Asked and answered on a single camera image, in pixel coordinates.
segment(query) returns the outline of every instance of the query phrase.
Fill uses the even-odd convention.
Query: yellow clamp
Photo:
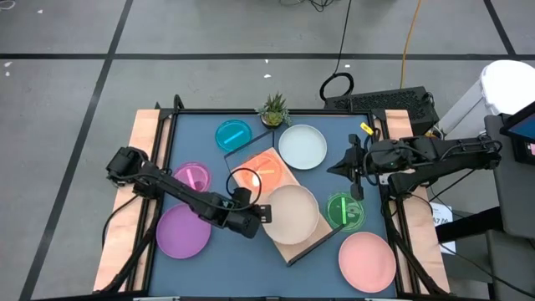
[[[365,124],[364,122],[360,124],[360,128],[362,130],[364,130],[366,133],[368,133],[368,135],[373,135],[374,134],[374,130],[372,130],[367,124]]]

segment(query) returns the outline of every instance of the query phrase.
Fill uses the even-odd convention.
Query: yellow cable
[[[416,6],[415,15],[412,17],[412,23],[410,24],[409,33],[407,34],[407,40],[405,41],[405,49],[403,49],[403,59],[401,60],[401,81],[400,89],[403,89],[403,82],[405,81],[405,57],[407,56],[407,50],[409,49],[410,36],[412,35],[412,29],[415,26],[416,19],[418,18],[418,12],[420,11],[422,0],[418,0],[418,5]]]

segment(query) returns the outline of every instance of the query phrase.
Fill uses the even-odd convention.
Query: white plate
[[[308,170],[318,166],[327,155],[327,141],[310,125],[294,125],[281,135],[278,152],[293,168]]]
[[[275,242],[293,245],[307,240],[319,220],[318,201],[307,188],[299,185],[280,186],[268,197],[272,222],[263,224],[266,234]]]

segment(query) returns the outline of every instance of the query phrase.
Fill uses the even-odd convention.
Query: beige plate
[[[267,197],[267,204],[271,205],[273,221],[263,226],[275,242],[286,245],[303,242],[318,225],[318,202],[303,186],[281,186]]]

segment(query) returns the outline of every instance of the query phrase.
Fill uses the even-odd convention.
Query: gray concrete floor
[[[354,0],[344,52],[401,54],[416,3]],[[277,91],[287,96],[291,108],[321,108],[318,89],[336,61],[302,59],[299,54],[338,52],[347,1],[335,1],[317,13],[308,3],[287,8],[277,0],[134,0],[125,11],[124,31],[116,35],[119,44],[113,46],[125,4],[130,0],[27,0],[0,12],[2,300],[19,299],[23,288],[23,296],[32,298],[91,293],[99,264],[99,235],[115,195],[104,167],[115,150],[127,144],[137,109],[151,108],[156,101],[170,105],[174,94],[180,94],[189,108],[251,108]],[[492,4],[516,53],[535,54],[535,2],[492,0]],[[111,61],[109,50],[233,55]],[[266,62],[261,56],[234,55],[260,53],[273,54],[272,58],[279,53],[296,56]],[[436,55],[407,63],[405,86],[425,86],[435,95],[436,111],[442,116],[486,64],[502,58],[471,60],[464,54],[507,51],[483,0],[428,0],[420,11],[410,53],[458,54],[455,60]],[[106,59],[111,62],[109,69]],[[398,59],[379,55],[344,60],[340,66],[355,77],[354,93],[399,85]],[[102,93],[98,89],[95,93],[99,83],[104,84]],[[343,89],[343,82],[334,82],[327,94]],[[94,116],[89,110],[89,117],[94,117],[89,133],[80,135],[86,111],[95,104]],[[77,139],[83,142],[79,160],[71,157],[76,155]],[[69,161],[76,167],[72,179],[64,178]],[[62,199],[62,181],[67,189],[64,206],[55,231],[44,237],[53,206]],[[442,199],[455,209],[477,212],[494,206],[486,196],[494,187],[484,192],[473,191],[467,178]],[[34,261],[36,253],[43,255],[43,261]],[[467,285],[452,287],[461,294],[481,291]]]

